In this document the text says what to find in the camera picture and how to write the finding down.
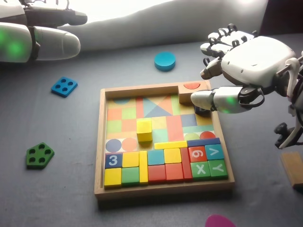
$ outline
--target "number 3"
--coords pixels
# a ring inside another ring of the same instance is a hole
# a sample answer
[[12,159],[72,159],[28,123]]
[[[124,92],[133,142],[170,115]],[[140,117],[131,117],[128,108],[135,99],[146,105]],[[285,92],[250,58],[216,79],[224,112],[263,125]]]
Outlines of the number 3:
[[109,159],[111,159],[111,161],[112,161],[112,162],[109,162],[110,166],[114,166],[114,165],[116,165],[118,163],[116,155],[110,156]]
[[201,150],[194,150],[192,153],[193,157],[199,157],[199,156],[203,156],[203,152]]

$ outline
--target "robotic hand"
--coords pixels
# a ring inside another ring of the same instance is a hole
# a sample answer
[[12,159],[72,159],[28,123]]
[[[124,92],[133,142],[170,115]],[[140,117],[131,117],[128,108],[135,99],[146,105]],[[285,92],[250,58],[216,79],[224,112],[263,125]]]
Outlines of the robotic hand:
[[294,128],[288,129],[285,123],[276,127],[275,133],[281,136],[275,145],[279,149],[302,145],[298,140],[303,134],[303,76],[299,74],[303,57],[297,59],[292,49],[276,39],[258,36],[256,31],[253,35],[238,31],[233,24],[211,33],[208,39],[201,51],[215,59],[203,60],[206,68],[201,77],[223,74],[236,86],[194,92],[193,104],[210,111],[242,113],[260,106],[265,95],[276,91],[288,97],[288,111],[296,122]]
[[87,16],[45,2],[0,0],[0,61],[61,60],[80,52],[79,39],[57,30],[64,24],[81,25]]

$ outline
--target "blue round disc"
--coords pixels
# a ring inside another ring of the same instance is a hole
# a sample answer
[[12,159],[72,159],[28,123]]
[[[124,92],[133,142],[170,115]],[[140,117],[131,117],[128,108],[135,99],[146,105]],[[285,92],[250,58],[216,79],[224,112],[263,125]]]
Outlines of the blue round disc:
[[170,71],[175,67],[176,57],[171,52],[161,52],[155,57],[155,66],[160,71]]

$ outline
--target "gray table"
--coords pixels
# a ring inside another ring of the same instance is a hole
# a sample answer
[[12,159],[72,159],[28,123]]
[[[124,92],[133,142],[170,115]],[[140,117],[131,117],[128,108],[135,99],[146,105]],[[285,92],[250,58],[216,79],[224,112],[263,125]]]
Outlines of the gray table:
[[[277,36],[303,50],[303,34]],[[194,194],[113,201],[94,197],[100,89],[199,80],[200,43],[85,53],[56,62],[2,65],[0,74],[1,227],[197,227],[214,213],[239,227],[301,227],[303,196],[294,191],[280,161],[273,129],[294,125],[285,98],[272,93],[242,114],[220,114],[236,179],[232,194]],[[153,57],[172,51],[173,71],[155,69]],[[50,93],[66,76],[79,86],[66,99]],[[213,87],[229,85],[222,76]],[[25,168],[25,151],[46,142],[55,156],[42,171]],[[284,151],[303,150],[291,147]]]

